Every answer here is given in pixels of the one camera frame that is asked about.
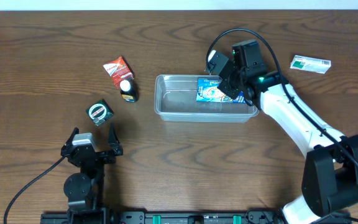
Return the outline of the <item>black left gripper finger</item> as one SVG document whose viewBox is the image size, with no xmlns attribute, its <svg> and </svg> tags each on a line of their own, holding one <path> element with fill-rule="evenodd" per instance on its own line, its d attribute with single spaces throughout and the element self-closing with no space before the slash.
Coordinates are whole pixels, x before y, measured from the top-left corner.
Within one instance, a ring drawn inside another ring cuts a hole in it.
<svg viewBox="0 0 358 224">
<path fill-rule="evenodd" d="M 74 130 L 72 131 L 70 137 L 68 138 L 68 140 L 66 141 L 65 145 L 66 146 L 71 146 L 74 137 L 79 133 L 79 129 L 77 127 L 74 128 Z"/>
<path fill-rule="evenodd" d="M 114 123 L 110 123 L 109 126 L 108 145 L 112 150 L 120 150 L 121 148 L 121 143 L 119 142 L 114 129 Z"/>
</svg>

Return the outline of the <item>white green medicine box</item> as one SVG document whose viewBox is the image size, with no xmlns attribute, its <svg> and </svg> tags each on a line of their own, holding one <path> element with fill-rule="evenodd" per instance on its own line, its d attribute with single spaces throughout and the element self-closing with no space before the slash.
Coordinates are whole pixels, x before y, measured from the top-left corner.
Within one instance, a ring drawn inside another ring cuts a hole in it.
<svg viewBox="0 0 358 224">
<path fill-rule="evenodd" d="M 331 68 L 331 61 L 295 55 L 290 64 L 290 68 L 306 72 L 325 74 Z"/>
</svg>

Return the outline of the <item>blue snack packet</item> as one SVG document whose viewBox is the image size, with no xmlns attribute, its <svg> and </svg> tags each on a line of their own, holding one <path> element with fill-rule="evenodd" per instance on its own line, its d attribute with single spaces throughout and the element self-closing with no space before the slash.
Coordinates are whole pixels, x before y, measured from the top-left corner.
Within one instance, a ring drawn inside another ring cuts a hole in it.
<svg viewBox="0 0 358 224">
<path fill-rule="evenodd" d="M 218 89 L 220 80 L 199 78 L 196 92 L 196 101 L 213 103 L 245 103 L 244 95 L 240 92 L 236 99 L 232 99 Z"/>
</svg>

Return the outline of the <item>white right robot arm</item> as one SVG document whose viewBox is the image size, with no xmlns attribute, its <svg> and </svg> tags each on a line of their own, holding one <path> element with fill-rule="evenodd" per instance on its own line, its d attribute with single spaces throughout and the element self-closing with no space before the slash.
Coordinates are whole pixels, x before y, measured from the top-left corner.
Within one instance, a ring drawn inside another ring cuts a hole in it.
<svg viewBox="0 0 358 224">
<path fill-rule="evenodd" d="M 232 46 L 233 59 L 210 51 L 206 61 L 219 89 L 273 118 L 305 157 L 301 196 L 282 208 L 287 223 L 358 222 L 341 213 L 358 203 L 358 135 L 347 137 L 325 123 L 296 94 L 280 68 L 269 72 L 259 43 Z"/>
</svg>

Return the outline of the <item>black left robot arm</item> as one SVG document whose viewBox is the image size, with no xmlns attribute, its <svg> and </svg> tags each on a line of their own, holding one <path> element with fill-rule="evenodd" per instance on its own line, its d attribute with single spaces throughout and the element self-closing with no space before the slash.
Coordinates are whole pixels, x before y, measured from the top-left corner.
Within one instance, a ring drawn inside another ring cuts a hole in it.
<svg viewBox="0 0 358 224">
<path fill-rule="evenodd" d="M 116 212 L 103 205 L 104 166 L 123 155 L 113 124 L 109 127 L 108 146 L 109 150 L 97 152 L 93 135 L 80 134 L 75 128 L 61 148 L 61 155 L 80 168 L 63 186 L 68 198 L 68 223 L 119 223 Z"/>
</svg>

